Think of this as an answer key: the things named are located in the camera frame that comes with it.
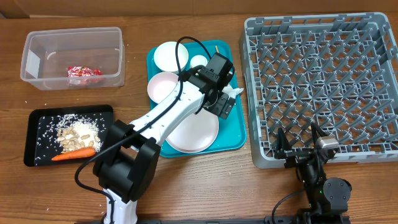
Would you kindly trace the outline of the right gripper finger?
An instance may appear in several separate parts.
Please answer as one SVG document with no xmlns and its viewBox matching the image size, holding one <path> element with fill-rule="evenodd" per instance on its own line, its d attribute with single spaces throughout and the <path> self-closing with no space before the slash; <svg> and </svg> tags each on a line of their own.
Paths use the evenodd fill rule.
<svg viewBox="0 0 398 224">
<path fill-rule="evenodd" d="M 291 150 L 292 150 L 292 147 L 289 144 L 289 141 L 288 141 L 283 129 L 279 128 L 278 132 L 277 132 L 276 151 L 282 152 L 282 151 L 291 151 Z"/>
<path fill-rule="evenodd" d="M 318 138 L 328 136 L 327 133 L 325 133 L 325 132 L 319 127 L 319 125 L 317 125 L 316 123 L 311 123 L 310 127 L 311 127 L 312 139 L 313 139 L 313 143 L 314 143 L 314 144 L 316 143 L 316 141 L 318 140 Z"/>
</svg>

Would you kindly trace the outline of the white napkin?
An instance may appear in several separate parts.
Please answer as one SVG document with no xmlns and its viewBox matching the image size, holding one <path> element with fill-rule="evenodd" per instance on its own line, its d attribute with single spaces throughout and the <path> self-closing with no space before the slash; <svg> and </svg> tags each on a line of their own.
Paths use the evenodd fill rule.
<svg viewBox="0 0 398 224">
<path fill-rule="evenodd" d="M 230 84 L 227 84 L 222 92 L 226 93 L 230 98 L 236 98 L 243 92 L 243 88 L 233 88 Z"/>
</svg>

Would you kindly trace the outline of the white plastic cup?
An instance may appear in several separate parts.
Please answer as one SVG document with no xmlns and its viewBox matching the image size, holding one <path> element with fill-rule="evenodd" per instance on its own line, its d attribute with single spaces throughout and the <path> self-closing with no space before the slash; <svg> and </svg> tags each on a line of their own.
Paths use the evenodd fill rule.
<svg viewBox="0 0 398 224">
<path fill-rule="evenodd" d="M 190 60 L 190 68 L 203 65 L 206 66 L 208 64 L 208 59 L 203 55 L 196 55 Z"/>
</svg>

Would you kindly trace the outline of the white bowl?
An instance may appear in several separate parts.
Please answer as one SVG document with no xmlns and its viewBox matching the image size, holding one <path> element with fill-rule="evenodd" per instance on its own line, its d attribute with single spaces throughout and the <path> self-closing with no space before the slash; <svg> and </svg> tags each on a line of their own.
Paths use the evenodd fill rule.
<svg viewBox="0 0 398 224">
<path fill-rule="evenodd" d="M 155 65 L 163 72 L 178 73 L 177 61 L 175 56 L 176 42 L 164 42 L 159 45 L 154 52 Z M 178 45 L 178 61 L 181 70 L 184 70 L 188 63 L 188 50 L 182 45 Z"/>
</svg>

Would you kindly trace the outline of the red snack wrapper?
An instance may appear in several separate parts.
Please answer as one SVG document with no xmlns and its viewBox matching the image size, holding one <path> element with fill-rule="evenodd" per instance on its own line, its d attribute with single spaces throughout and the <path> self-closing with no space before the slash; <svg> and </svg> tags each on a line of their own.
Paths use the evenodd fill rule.
<svg viewBox="0 0 398 224">
<path fill-rule="evenodd" d="M 103 81 L 102 75 L 98 69 L 76 66 L 68 67 L 67 77 L 70 78 L 69 84 L 71 85 L 87 86 Z"/>
</svg>

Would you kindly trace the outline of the orange carrot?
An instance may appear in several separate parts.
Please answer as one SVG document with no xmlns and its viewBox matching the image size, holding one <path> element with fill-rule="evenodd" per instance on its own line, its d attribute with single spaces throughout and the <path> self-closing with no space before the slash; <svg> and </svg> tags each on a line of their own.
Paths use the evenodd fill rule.
<svg viewBox="0 0 398 224">
<path fill-rule="evenodd" d="M 84 147 L 75 151 L 59 154 L 52 158 L 53 161 L 64 161 L 69 159 L 82 159 L 94 156 L 96 151 L 93 147 Z"/>
</svg>

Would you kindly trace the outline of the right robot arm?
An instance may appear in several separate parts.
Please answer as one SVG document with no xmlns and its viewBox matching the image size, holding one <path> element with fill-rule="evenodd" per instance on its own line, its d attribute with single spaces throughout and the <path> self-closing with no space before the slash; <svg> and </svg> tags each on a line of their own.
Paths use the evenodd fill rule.
<svg viewBox="0 0 398 224">
<path fill-rule="evenodd" d="M 311 124 L 312 148 L 293 151 L 282 128 L 278 129 L 275 158 L 285 161 L 286 169 L 294 168 L 303 189 L 285 196 L 274 206 L 270 217 L 271 223 L 349 223 L 349 217 L 343 214 L 348 211 L 348 200 L 351 197 L 351 184 L 341 178 L 327 178 L 323 165 L 334 158 L 339 143 L 334 136 L 322 131 L 315 123 Z M 304 192 L 308 208 L 301 208 L 292 216 L 276 216 L 277 208 L 287 199 Z"/>
</svg>

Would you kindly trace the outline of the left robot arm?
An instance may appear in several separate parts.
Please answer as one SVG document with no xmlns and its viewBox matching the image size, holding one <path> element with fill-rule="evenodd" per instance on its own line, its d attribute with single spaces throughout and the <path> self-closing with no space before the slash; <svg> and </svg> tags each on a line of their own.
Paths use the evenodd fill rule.
<svg viewBox="0 0 398 224">
<path fill-rule="evenodd" d="M 223 90 L 233 73 L 233 63 L 215 53 L 207 65 L 180 72 L 172 92 L 143 117 L 114 122 L 93 167 L 107 197 L 103 223 L 137 222 L 137 200 L 154 178 L 163 142 L 201 110 L 226 119 L 235 100 Z"/>
</svg>

